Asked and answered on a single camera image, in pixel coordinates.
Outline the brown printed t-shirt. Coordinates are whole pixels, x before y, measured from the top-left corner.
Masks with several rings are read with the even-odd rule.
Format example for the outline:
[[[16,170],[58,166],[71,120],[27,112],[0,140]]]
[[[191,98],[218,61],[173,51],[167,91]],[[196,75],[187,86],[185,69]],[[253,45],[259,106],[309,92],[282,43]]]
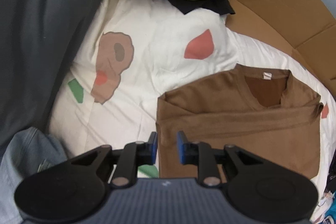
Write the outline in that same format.
[[[234,144],[313,178],[320,163],[320,95],[291,71],[236,65],[158,98],[161,177],[194,177],[179,162],[177,133],[221,149]]]

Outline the flattened brown cardboard box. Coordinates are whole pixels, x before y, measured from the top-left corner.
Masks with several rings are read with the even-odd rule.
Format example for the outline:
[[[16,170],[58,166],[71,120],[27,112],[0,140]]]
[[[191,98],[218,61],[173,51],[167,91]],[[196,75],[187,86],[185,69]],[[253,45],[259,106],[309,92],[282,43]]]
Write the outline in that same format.
[[[335,94],[335,16],[322,0],[229,0],[227,27],[290,55]]]

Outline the black cloth under neck pillow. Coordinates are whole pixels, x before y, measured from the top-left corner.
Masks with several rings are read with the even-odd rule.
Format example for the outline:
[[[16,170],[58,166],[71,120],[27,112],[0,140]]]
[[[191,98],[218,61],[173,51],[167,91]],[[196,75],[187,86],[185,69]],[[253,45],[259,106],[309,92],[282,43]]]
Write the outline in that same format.
[[[177,11],[186,15],[197,9],[210,10],[220,16],[235,15],[229,0],[147,0],[156,9]]]

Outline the teal patterned garment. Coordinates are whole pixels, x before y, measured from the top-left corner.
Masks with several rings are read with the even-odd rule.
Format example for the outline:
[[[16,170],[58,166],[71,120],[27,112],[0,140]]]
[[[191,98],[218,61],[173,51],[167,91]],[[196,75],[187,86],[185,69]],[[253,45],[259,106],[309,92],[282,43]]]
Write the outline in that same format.
[[[325,192],[311,221],[312,223],[335,223],[335,162],[329,169]]]

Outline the dark grey pillow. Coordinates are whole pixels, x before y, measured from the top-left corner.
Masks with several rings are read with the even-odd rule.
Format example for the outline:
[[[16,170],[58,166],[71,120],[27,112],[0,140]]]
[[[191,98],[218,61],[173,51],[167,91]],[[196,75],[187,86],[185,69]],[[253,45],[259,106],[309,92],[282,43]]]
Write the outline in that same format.
[[[1,0],[1,151],[44,130],[101,0]]]

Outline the cream bear print blanket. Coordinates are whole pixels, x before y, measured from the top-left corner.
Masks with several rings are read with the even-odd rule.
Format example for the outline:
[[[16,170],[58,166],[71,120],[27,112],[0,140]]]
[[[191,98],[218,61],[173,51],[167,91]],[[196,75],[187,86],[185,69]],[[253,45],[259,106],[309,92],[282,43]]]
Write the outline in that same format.
[[[58,91],[49,131],[69,157],[146,141],[157,132],[162,94],[238,64],[289,70],[320,95],[319,171],[309,179],[322,194],[335,149],[331,94],[290,55],[233,32],[210,10],[183,15],[147,0],[102,0]],[[154,167],[159,173],[159,152]]]

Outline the grey green garment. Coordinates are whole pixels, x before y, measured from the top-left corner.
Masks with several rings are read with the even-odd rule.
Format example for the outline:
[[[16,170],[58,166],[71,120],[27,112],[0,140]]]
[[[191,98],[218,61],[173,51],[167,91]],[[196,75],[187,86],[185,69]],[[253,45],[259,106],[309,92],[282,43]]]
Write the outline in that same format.
[[[14,192],[25,178],[67,160],[60,141],[31,127],[17,132],[1,161],[1,223],[22,223]]]

